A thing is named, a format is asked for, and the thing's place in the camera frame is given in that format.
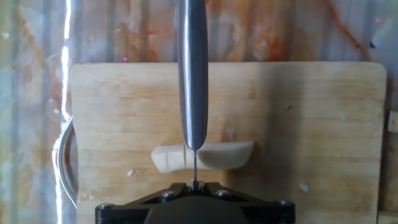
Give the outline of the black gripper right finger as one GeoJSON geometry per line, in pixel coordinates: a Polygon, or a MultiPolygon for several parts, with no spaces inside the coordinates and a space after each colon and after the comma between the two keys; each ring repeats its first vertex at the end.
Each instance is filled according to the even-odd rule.
{"type": "Polygon", "coordinates": [[[204,196],[200,217],[215,223],[295,223],[295,203],[288,200],[265,201],[222,186],[218,182],[199,182],[197,194],[204,196]]]}

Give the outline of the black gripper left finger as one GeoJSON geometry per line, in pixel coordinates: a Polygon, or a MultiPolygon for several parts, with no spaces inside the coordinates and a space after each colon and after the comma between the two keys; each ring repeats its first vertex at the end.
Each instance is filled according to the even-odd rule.
{"type": "Polygon", "coordinates": [[[157,191],[124,205],[101,203],[95,208],[96,224],[144,223],[150,210],[156,205],[189,196],[192,187],[186,183],[174,183],[169,188],[157,191]]]}

